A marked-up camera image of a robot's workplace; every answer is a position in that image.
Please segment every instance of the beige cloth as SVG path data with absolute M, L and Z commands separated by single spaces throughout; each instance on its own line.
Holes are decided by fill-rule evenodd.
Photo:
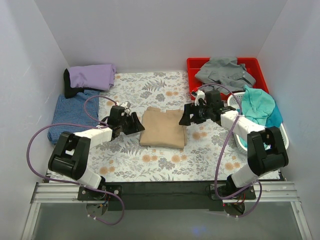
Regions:
M 149 106 L 143 114 L 145 130 L 140 135 L 141 146 L 183 149 L 187 145 L 187 128 L 179 125 L 183 110 L 167 110 Z

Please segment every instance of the clothing pile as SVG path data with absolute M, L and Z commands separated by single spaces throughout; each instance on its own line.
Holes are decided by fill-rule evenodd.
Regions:
M 58 97 L 52 124 L 71 123 L 95 127 L 98 123 L 84 111 L 85 101 L 100 91 L 109 90 L 115 82 L 116 67 L 113 64 L 75 66 L 64 71 L 64 95 Z M 99 98 L 88 101 L 87 112 L 98 119 Z M 47 137 L 56 144 L 62 132 L 82 132 L 85 127 L 58 125 L 49 128 Z
M 267 128 L 279 128 L 283 118 L 273 97 L 262 89 L 250 88 L 247 85 L 244 89 L 245 93 L 241 100 L 242 114 L 256 124 Z M 240 141 L 247 148 L 247 142 L 242 138 Z
M 232 92 L 243 91 L 244 86 L 253 87 L 256 80 L 247 72 L 244 64 L 238 64 L 236 57 L 212 57 L 205 63 L 195 77 L 204 84 L 220 84 L 227 87 Z M 205 92 L 212 89 L 218 90 L 224 95 L 229 92 L 219 86 L 205 86 Z

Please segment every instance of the aluminum frame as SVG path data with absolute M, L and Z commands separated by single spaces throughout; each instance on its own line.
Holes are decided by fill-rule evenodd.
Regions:
M 303 240 L 312 240 L 312 236 L 301 207 L 295 184 L 292 181 L 262 181 L 261 202 L 290 202 Z M 254 184 L 256 195 L 260 192 L 258 184 Z M 37 183 L 32 196 L 30 211 L 25 224 L 22 240 L 32 240 L 41 204 L 46 203 L 102 203 L 103 201 L 78 201 L 79 186 L 71 183 Z

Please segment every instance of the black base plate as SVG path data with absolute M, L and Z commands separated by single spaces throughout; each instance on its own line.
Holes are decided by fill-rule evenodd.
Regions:
M 104 186 L 105 186 L 105 190 L 107 192 L 114 193 L 117 190 L 118 191 L 117 195 L 121 198 L 121 195 L 122 195 L 121 185 L 119 185 L 119 184 L 116 184 L 116 185 L 105 184 Z M 103 196 L 104 196 L 103 193 L 97 195 L 96 191 L 91 191 L 91 190 L 88 190 L 85 187 L 81 186 L 81 187 L 79 187 L 77 199 L 79 201 L 103 201 L 104 200 Z M 119 201 L 119 200 L 114 196 L 110 196 L 109 201 Z
M 225 185 L 218 181 L 218 186 Z M 126 210 L 178 210 L 207 209 L 223 212 L 223 202 L 215 199 L 213 181 L 158 181 L 158 182 L 107 182 L 105 190 L 114 193 L 123 200 Z M 256 199 L 253 187 L 247 189 L 245 199 Z M 103 201 L 98 195 L 83 186 L 79 188 L 79 201 Z M 121 211 L 120 202 L 111 197 L 108 211 Z
M 225 184 L 217 184 L 217 187 L 219 188 L 219 187 L 222 187 L 222 186 L 224 186 Z M 211 192 L 211 198 L 212 198 L 212 200 L 219 200 L 220 198 L 218 198 L 217 196 L 216 196 L 216 194 L 215 194 L 215 185 L 211 185 L 210 186 L 210 192 Z M 219 193 L 219 195 L 220 195 L 220 197 L 226 197 L 226 196 L 224 196 L 224 195 L 222 195 L 221 193 L 220 193 L 220 191 L 218 190 L 218 193 Z M 254 200 L 254 199 L 256 199 L 256 194 L 255 194 L 255 190 L 254 190 L 254 187 L 253 186 L 250 186 L 249 188 L 247 188 L 246 190 L 244 190 L 242 193 L 239 193 L 237 196 L 240 196 L 240 195 L 244 195 L 245 194 L 245 199 L 247 199 L 247 200 Z

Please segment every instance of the cable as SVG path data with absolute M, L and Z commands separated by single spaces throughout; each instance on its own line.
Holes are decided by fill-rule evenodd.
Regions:
M 246 194 L 244 193 L 243 194 L 243 200 L 242 200 L 242 202 L 240 202 L 240 204 L 243 204 L 245 202 L 245 199 L 246 199 Z
M 100 95 L 97 95 L 97 96 L 93 96 L 93 97 L 90 97 L 86 100 L 86 102 L 92 98 L 98 98 L 98 97 L 102 97 L 102 98 L 107 98 L 109 100 L 111 100 L 110 98 L 108 97 L 105 97 L 105 96 L 100 96 Z M 91 117 L 88 112 L 86 111 L 86 109 L 84 109 L 85 113 L 93 120 L 97 121 L 97 122 L 100 122 L 99 120 L 97 119 L 94 119 L 93 117 Z M 64 126 L 73 126 L 73 127 L 81 127 L 81 128 L 88 128 L 88 129 L 99 129 L 98 127 L 95 127 L 95 126 L 86 126 L 86 125 L 80 125 L 80 124 L 74 124 L 74 123 L 54 123 L 54 124 L 50 124 L 48 126 L 44 126 L 43 128 L 41 128 L 40 130 L 38 130 L 30 139 L 29 143 L 28 143 L 28 146 L 26 148 L 26 162 L 28 164 L 28 167 L 30 168 L 30 170 L 35 174 L 37 175 L 38 177 L 42 178 L 42 179 L 45 179 L 45 180 L 48 180 L 48 181 L 54 181 L 54 182 L 59 182 L 59 183 L 67 183 L 67 184 L 75 184 L 75 185 L 78 185 L 80 186 L 80 183 L 78 182 L 75 182 L 75 181 L 68 181 L 68 180 L 60 180 L 60 179 L 54 179 L 54 178 L 51 178 L 51 177 L 47 177 L 47 176 L 44 176 L 40 173 L 38 173 L 31 165 L 31 161 L 30 161 L 30 149 L 31 149 L 31 144 L 33 143 L 33 141 L 35 140 L 36 136 L 41 133 L 43 130 L 45 129 L 48 129 L 50 127 L 54 127 L 54 126 L 61 126 L 61 125 L 64 125 Z M 112 193 L 112 192 L 109 192 L 109 191 L 103 191 L 103 190 L 99 190 L 99 189 L 94 189 L 94 188 L 91 188 L 91 187 L 88 187 L 88 186 L 84 186 L 86 189 L 89 189 L 91 191 L 95 191 L 95 192 L 99 192 L 99 193 L 104 193 L 104 194 L 108 194 L 109 196 L 113 196 L 115 197 L 116 199 L 118 199 L 120 201 L 120 204 L 122 206 L 122 213 L 121 213 L 121 216 L 120 218 L 116 221 L 116 222 L 108 222 L 108 221 L 105 221 L 103 219 L 100 219 L 99 217 L 95 217 L 94 215 L 92 214 L 89 214 L 88 216 L 95 219 L 95 220 L 98 220 L 106 225 L 110 225 L 110 226 L 113 226 L 113 225 L 116 225 L 118 224 L 124 217 L 125 215 L 125 204 L 124 202 L 122 201 L 122 199 Z
M 107 200 L 107 195 L 105 194 L 104 196 L 105 196 L 104 202 L 101 203 L 101 204 L 98 206 L 98 209 L 101 208 L 101 207 L 103 207 L 103 206 L 106 206 L 106 205 L 109 203 L 110 197 L 109 197 L 108 200 Z
M 218 87 L 221 87 L 221 88 L 226 89 L 226 90 L 227 90 L 228 92 L 230 92 L 231 95 L 234 97 L 234 99 L 236 100 L 236 102 L 238 103 L 239 108 L 240 108 L 240 113 L 239 113 L 238 116 L 236 116 L 235 121 L 234 121 L 234 123 L 232 124 L 232 127 L 231 127 L 231 129 L 229 130 L 228 135 L 226 136 L 226 138 L 225 138 L 225 140 L 224 140 L 224 143 L 223 143 L 223 146 L 222 146 L 222 149 L 221 149 L 221 152 L 220 152 L 220 155 L 219 155 L 217 164 L 216 164 L 216 168 L 215 168 L 215 175 L 214 175 L 214 193 L 215 193 L 215 195 L 216 195 L 219 199 L 221 199 L 221 200 L 226 200 L 226 199 L 230 199 L 230 198 L 238 195 L 239 193 L 242 193 L 244 190 L 246 190 L 246 189 L 247 189 L 248 187 L 250 187 L 250 185 L 252 184 L 252 183 L 250 183 L 250 184 L 242 187 L 240 190 L 234 192 L 233 194 L 231 194 L 231 195 L 229 195 L 229 196 L 224 196 L 224 197 L 219 195 L 219 193 L 218 193 L 218 188 L 217 188 L 217 185 L 218 185 L 218 174 L 219 174 L 219 167 L 220 167 L 220 164 L 221 164 L 221 160 L 222 160 L 222 157 L 223 157 L 223 155 L 224 155 L 224 152 L 225 152 L 227 143 L 228 143 L 228 141 L 229 141 L 229 139 L 230 139 L 230 137 L 231 137 L 231 134 L 232 134 L 232 132 L 233 132 L 233 130 L 234 130 L 236 124 L 237 124 L 237 121 L 238 121 L 240 115 L 242 114 L 242 106 L 241 106 L 240 101 L 239 101 L 239 100 L 237 99 L 237 97 L 235 96 L 235 94 L 234 94 L 231 90 L 229 90 L 227 87 L 225 87 L 225 86 L 223 86 L 223 85 L 221 85 L 221 84 L 217 84 L 217 83 L 208 83 L 208 84 L 204 84 L 204 85 L 198 87 L 198 89 L 201 89 L 201 88 L 206 87 L 206 86 L 218 86 Z M 260 185 L 260 194 L 259 194 L 259 197 L 258 197 L 257 201 L 255 202 L 255 204 L 253 205 L 253 207 L 252 207 L 247 213 L 245 213 L 245 214 L 243 214 L 243 215 L 241 215 L 241 216 L 239 216 L 239 217 L 244 217 L 244 216 L 248 215 L 249 213 L 251 213 L 251 212 L 256 208 L 256 206 L 258 205 L 258 203 L 259 203 L 259 201 L 260 201 L 261 194 L 262 194 L 262 185 L 261 185 L 260 181 L 257 180 L 256 182 Z
M 100 121 L 98 119 L 95 119 L 93 116 L 91 116 L 88 111 L 87 111 L 87 103 L 88 101 L 90 101 L 91 99 L 95 99 L 95 98 L 103 98 L 103 99 L 108 99 L 110 100 L 111 102 L 113 102 L 115 105 L 117 105 L 117 102 L 112 100 L 111 98 L 107 97 L 107 96 L 101 96 L 101 95 L 96 95 L 96 96 L 92 96 L 92 97 L 89 97 L 85 102 L 84 102 L 84 105 L 83 105 L 83 108 L 84 108 L 84 112 L 88 115 L 89 118 L 91 118 L 92 120 L 102 124 L 103 126 L 108 126 L 108 124 L 106 124 L 104 121 Z
M 233 209 L 235 209 L 238 213 L 240 213 L 240 215 L 244 214 L 245 210 L 246 210 L 246 206 L 244 206 L 244 205 L 233 204 L 233 205 L 231 205 L 231 207 L 233 207 Z
M 241 195 L 239 196 L 238 200 L 236 202 L 232 202 L 231 204 L 237 204 L 241 199 Z

